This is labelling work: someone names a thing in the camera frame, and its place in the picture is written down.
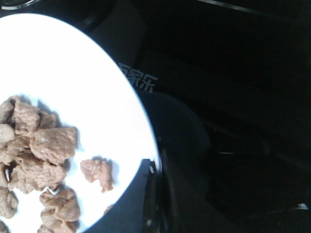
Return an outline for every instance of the beef piece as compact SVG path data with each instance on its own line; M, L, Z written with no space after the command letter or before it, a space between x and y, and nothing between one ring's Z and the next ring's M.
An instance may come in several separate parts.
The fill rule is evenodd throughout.
M32 153L53 164L63 164L74 155L76 130L74 128L42 129L30 141Z
M47 186L56 187L66 177L66 170L39 160L32 154L25 153L15 159L17 166L11 173L9 189L18 188L25 194L33 190L42 191Z
M40 111L40 123L39 129L51 129L55 128L57 124L57 117L55 114L48 114L47 112Z
M13 141L7 143L7 145L0 149L0 163L10 165L10 163L19 154L30 152L29 139L23 136L16 136Z
M6 166L4 163L0 163L0 185L1 187L7 188L8 187L8 180L5 174Z
M8 121L9 116L13 110L13 105L10 101L6 100L0 105L0 124L4 124Z
M0 233L7 233L6 227L3 222L0 221Z
M76 233L77 228L73 222L62 222L60 228L55 229L54 233Z
M107 192L113 189L112 187L112 177L111 177L111 167L107 161L100 160L83 160L80 163L80 168L84 174L87 181L90 183L95 180L99 180L102 192Z
M62 221L58 220L54 216L55 210L43 210L41 212L41 219L44 226L51 230L55 230L57 228L60 228L60 225Z
M54 231L50 230L49 228L47 228L44 225L41 225L40 228L38 229L37 233L54 233Z
M74 193L65 189L56 195L49 190L40 195L40 201L48 210L55 210L56 219L65 222L74 222L80 216L80 207Z
M0 187L0 216L13 218L16 213L17 200L7 188Z
M14 129L7 124L0 124L0 148L4 147L9 141L14 140Z
M12 116L12 121L15 123L15 133L30 136L39 126L39 108L21 102L18 96L11 97L11 99L15 101Z

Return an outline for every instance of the black surface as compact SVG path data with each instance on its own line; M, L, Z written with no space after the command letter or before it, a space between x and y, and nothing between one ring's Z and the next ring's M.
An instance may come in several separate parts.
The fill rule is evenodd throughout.
M198 116L176 98L138 91L161 148L172 151L189 182L204 196L207 185L198 169L210 149L207 132Z
M170 154L196 194L207 192L206 202L221 212L216 218L230 218L246 232L309 232L309 211L292 209L300 203L310 206L310 1L297 1L291 10L287 1L236 1L273 15L195 0L132 2L147 30L140 36L124 30L129 41L137 41L129 46L135 49L124 49L124 40L109 38L109 31L96 32L98 41L116 63L156 76L155 91L186 103L204 123L215 151L234 152L214 151L189 167L179 161L189 156ZM137 22L137 15L135 20L127 17L127 25ZM158 127L171 128L171 118L162 116L158 106L155 101L147 107L156 134ZM180 135L186 129L181 125L174 127ZM174 132L161 131L165 133L174 139ZM182 200L188 195L188 189L175 193ZM192 218L186 206L198 208L201 203L195 201L179 203L178 215L189 227L180 230L222 229L204 225L204 217Z
M172 233L244 233L216 211L189 183L170 153L162 154L163 169L168 177L171 195L174 196L177 227Z

